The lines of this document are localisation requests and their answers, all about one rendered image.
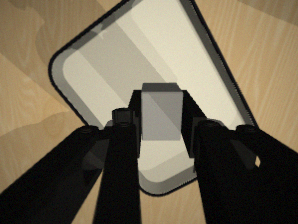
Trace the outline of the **white rounded tray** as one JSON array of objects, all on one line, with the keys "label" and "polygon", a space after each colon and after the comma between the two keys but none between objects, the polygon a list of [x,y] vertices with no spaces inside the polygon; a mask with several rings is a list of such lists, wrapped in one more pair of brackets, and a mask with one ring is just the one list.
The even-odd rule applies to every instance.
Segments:
[{"label": "white rounded tray", "polygon": [[[207,118],[259,128],[195,0],[122,0],[48,64],[49,80],[79,119],[103,130],[143,83],[177,83]],[[259,128],[260,129],[260,128]],[[179,141],[143,141],[139,188],[169,195],[197,180]]]}]

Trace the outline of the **grey block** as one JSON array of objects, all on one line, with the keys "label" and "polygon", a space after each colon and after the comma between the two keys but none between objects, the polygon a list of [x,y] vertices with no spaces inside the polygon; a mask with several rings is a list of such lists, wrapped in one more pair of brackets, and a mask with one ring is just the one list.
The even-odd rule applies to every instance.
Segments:
[{"label": "grey block", "polygon": [[142,140],[179,141],[182,106],[183,92],[177,83],[143,83]]}]

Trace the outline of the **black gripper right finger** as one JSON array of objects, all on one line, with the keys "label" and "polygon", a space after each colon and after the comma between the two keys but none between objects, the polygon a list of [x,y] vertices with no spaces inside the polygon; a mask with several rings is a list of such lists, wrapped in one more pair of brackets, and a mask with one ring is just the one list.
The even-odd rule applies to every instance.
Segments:
[{"label": "black gripper right finger", "polygon": [[298,153],[255,126],[229,130],[182,92],[181,134],[206,224],[298,224]]}]

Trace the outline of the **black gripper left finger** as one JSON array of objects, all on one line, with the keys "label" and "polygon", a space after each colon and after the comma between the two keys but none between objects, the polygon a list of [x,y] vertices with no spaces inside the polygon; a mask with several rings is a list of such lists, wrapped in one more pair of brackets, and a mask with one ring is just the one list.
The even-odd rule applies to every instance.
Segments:
[{"label": "black gripper left finger", "polygon": [[102,171],[92,224],[142,224],[141,135],[141,90],[133,90],[103,130],[75,129],[0,193],[0,224],[71,224]]}]

